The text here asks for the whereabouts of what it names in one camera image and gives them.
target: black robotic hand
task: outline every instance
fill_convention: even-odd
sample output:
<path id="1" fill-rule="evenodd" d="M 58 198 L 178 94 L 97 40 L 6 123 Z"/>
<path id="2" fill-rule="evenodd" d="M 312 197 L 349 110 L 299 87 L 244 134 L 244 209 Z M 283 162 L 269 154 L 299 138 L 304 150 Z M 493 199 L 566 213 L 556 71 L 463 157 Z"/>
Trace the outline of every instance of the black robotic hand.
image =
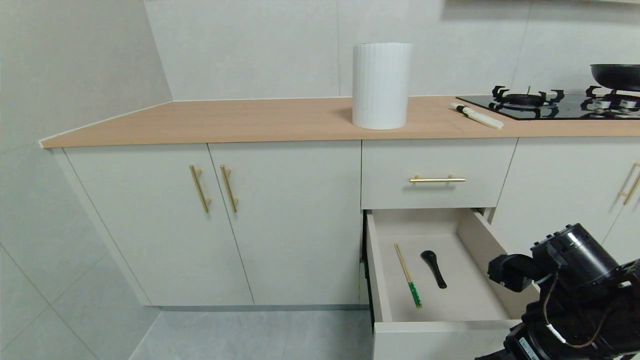
<path id="1" fill-rule="evenodd" d="M 640 259 L 619 266 L 580 224 L 531 252 L 489 264 L 491 280 L 517 292 L 536 282 L 540 299 L 503 350 L 476 360 L 628 360 L 640 352 Z"/>

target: cable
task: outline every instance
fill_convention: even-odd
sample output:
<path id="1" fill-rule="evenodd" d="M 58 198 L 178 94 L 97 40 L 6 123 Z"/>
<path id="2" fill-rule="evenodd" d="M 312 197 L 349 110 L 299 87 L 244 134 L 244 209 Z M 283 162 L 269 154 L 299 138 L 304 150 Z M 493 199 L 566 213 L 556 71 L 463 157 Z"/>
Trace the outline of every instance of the cable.
<path id="1" fill-rule="evenodd" d="M 589 339 L 589 341 L 585 342 L 584 344 L 580 344 L 580 345 L 574 345 L 574 344 L 569 344 L 568 342 L 566 342 L 566 340 L 564 340 L 564 338 L 560 335 L 560 333 L 558 333 L 553 325 L 551 325 L 551 323 L 549 322 L 549 318 L 547 315 L 547 304 L 549 303 L 549 299 L 551 299 L 551 293 L 553 292 L 553 290 L 556 288 L 556 284 L 558 282 L 558 276 L 556 274 L 556 279 L 554 280 L 554 283 L 551 285 L 551 288 L 549 289 L 549 293 L 547 294 L 547 297 L 545 298 L 545 302 L 542 305 L 542 313 L 544 314 L 545 317 L 545 322 L 547 323 L 547 327 L 549 328 L 549 330 L 551 332 L 554 333 L 554 335 L 556 335 L 556 337 L 562 341 L 563 343 L 565 343 L 566 345 L 572 347 L 572 348 L 583 348 L 583 347 L 588 347 L 591 344 L 593 344 L 594 341 L 596 341 L 596 339 L 598 338 L 598 335 L 600 335 L 600 331 L 602 330 L 602 326 L 604 325 L 604 323 L 607 321 L 609 315 L 611 314 L 612 308 L 608 307 L 605 311 L 604 314 L 602 315 L 602 319 L 600 320 L 600 325 L 598 325 L 598 329 L 596 330 L 596 332 L 593 334 L 593 336 L 591 337 L 591 339 Z"/>

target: white paper towel roll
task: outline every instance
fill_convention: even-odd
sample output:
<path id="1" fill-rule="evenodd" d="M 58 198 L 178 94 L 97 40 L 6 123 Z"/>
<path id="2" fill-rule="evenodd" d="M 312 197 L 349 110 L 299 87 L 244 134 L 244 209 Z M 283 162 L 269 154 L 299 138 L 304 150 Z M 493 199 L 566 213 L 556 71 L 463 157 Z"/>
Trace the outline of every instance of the white paper towel roll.
<path id="1" fill-rule="evenodd" d="M 353 47 L 353 124 L 385 130 L 406 124 L 413 44 Z"/>

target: wall tile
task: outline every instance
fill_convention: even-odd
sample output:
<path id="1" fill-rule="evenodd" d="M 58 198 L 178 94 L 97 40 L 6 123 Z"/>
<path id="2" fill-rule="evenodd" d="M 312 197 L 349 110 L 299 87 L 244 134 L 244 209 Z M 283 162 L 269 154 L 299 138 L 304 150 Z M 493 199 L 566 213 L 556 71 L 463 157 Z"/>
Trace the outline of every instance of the wall tile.
<path id="1" fill-rule="evenodd" d="M 49 308 L 2 351 L 3 360 L 96 360 Z"/>
<path id="2" fill-rule="evenodd" d="M 7 0 L 0 34 L 0 152 L 171 100 L 141 1 Z"/>
<path id="3" fill-rule="evenodd" d="M 588 1 L 535 1 L 513 89 L 597 85 L 592 63 L 638 63 L 640 6 Z"/>
<path id="4" fill-rule="evenodd" d="M 175 100 L 338 96 L 336 1 L 145 6 Z"/>
<path id="5" fill-rule="evenodd" d="M 528 1 L 339 1 L 340 94 L 350 96 L 353 46 L 412 42 L 410 95 L 486 94 L 511 84 Z"/>
<path id="6" fill-rule="evenodd" d="M 52 302 L 107 249 L 49 151 L 7 152 L 0 174 L 0 241 Z"/>
<path id="7" fill-rule="evenodd" d="M 52 306 L 100 360 L 127 359 L 160 314 L 140 305 L 109 254 Z"/>
<path id="8" fill-rule="evenodd" d="M 15 339 L 47 307 L 47 302 L 0 248 L 0 313 L 2 314 L 2 347 Z"/>

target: frying pan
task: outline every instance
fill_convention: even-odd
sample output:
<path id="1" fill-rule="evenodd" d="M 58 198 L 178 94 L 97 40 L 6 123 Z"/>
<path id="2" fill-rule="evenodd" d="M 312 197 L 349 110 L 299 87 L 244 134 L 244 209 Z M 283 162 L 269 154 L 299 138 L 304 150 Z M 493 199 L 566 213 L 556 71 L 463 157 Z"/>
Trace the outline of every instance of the frying pan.
<path id="1" fill-rule="evenodd" d="M 610 89 L 640 91 L 640 65 L 592 64 L 595 81 Z"/>

